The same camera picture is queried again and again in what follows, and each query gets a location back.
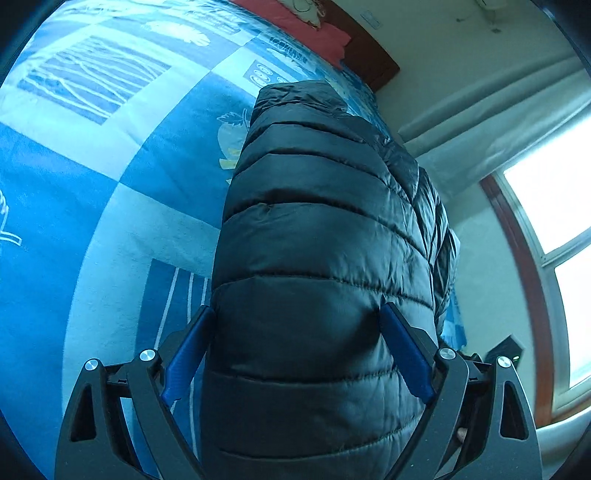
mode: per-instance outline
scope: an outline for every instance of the wooden headboard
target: wooden headboard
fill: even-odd
[[[341,7],[331,0],[320,2],[326,10],[324,20],[351,36],[351,41],[345,47],[343,62],[377,92],[400,71],[400,67],[367,30]]]

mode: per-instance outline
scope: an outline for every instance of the wall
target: wall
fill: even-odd
[[[518,373],[535,405],[535,358],[527,304],[513,254],[488,198],[474,185],[446,205],[462,246],[456,293],[466,328],[465,352],[484,356],[513,334],[523,345]]]
[[[334,0],[400,65],[378,94],[393,132],[436,102],[500,70],[562,51],[568,41],[530,0],[507,0],[493,33],[475,0]],[[361,18],[369,9],[378,30]]]

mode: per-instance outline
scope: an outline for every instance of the red cloth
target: red cloth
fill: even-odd
[[[232,2],[289,33],[339,70],[343,68],[340,61],[345,58],[345,45],[351,40],[348,33],[329,23],[322,23],[317,30],[300,20],[277,0],[232,0]]]

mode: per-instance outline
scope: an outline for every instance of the black puffer jacket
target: black puffer jacket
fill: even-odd
[[[459,243],[425,171],[345,110],[321,82],[256,101],[213,269],[212,480],[382,480],[423,411],[377,313],[436,340]]]

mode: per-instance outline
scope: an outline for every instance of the blue gripper pad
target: blue gripper pad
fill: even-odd
[[[161,394],[167,407],[170,408],[175,400],[182,398],[187,392],[212,339],[215,321],[215,312],[210,307],[205,307],[170,361]]]
[[[410,393],[428,404],[435,397],[430,363],[387,303],[380,308],[379,327]]]

